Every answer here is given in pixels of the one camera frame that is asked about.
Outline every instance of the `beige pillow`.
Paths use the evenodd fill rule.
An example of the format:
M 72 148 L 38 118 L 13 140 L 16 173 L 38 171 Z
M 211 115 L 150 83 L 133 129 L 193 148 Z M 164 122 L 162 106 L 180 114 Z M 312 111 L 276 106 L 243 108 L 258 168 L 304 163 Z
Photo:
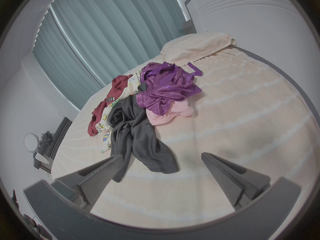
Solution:
M 167 42 L 163 46 L 161 54 L 165 62 L 182 66 L 235 43 L 235 40 L 225 33 L 187 34 Z

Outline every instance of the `purple satin dress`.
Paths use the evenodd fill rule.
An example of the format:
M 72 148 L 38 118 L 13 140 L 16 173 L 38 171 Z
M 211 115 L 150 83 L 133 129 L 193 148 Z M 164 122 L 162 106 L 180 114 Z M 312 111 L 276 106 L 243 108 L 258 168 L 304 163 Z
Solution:
M 201 92 L 193 83 L 194 76 L 201 76 L 202 71 L 188 63 L 195 72 L 187 73 L 175 64 L 150 62 L 142 69 L 141 83 L 146 82 L 147 90 L 136 95 L 140 107 L 163 116 L 172 101 L 183 101 Z

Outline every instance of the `striped bed sheet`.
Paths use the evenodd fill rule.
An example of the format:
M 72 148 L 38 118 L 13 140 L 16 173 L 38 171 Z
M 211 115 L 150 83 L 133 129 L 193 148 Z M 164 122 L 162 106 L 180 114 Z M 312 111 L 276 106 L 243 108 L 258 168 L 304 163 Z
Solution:
M 162 63 L 163 57 L 150 61 Z M 193 64 L 203 71 L 194 80 L 202 92 L 189 99 L 194 113 L 155 127 L 157 137 L 175 154 L 179 172 L 151 172 L 132 155 L 122 182 L 111 181 L 91 213 L 130 226 L 176 228 L 234 212 L 201 160 L 202 152 L 210 152 L 269 175 L 271 184 L 285 176 L 302 186 L 289 222 L 319 171 L 320 135 L 313 114 L 291 83 L 236 48 Z M 182 68 L 192 72 L 188 66 Z M 75 118 L 56 154 L 54 179 L 110 156 L 110 150 L 100 152 L 100 135 L 87 134 L 91 112 L 110 88 L 92 96 Z

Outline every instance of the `ceiling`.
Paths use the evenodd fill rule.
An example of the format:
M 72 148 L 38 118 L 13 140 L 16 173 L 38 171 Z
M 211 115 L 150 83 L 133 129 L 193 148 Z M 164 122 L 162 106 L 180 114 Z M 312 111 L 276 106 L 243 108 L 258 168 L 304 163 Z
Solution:
M 0 48 L 0 91 L 31 52 L 39 24 L 52 0 L 30 0 L 12 24 Z

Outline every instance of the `curtain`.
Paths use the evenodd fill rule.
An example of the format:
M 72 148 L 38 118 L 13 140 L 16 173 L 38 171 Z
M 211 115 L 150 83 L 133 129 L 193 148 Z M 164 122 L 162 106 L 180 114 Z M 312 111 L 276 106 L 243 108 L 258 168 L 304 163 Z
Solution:
M 185 19 L 177 0 L 54 0 L 51 6 L 78 53 L 105 85 L 154 58 L 166 42 L 184 34 Z M 45 15 L 33 53 L 57 88 L 81 109 L 102 86 L 71 48 L 65 51 L 68 43 L 58 27 L 49 26 L 55 24 L 50 17 L 51 13 Z M 46 35 L 62 38 L 49 42 Z

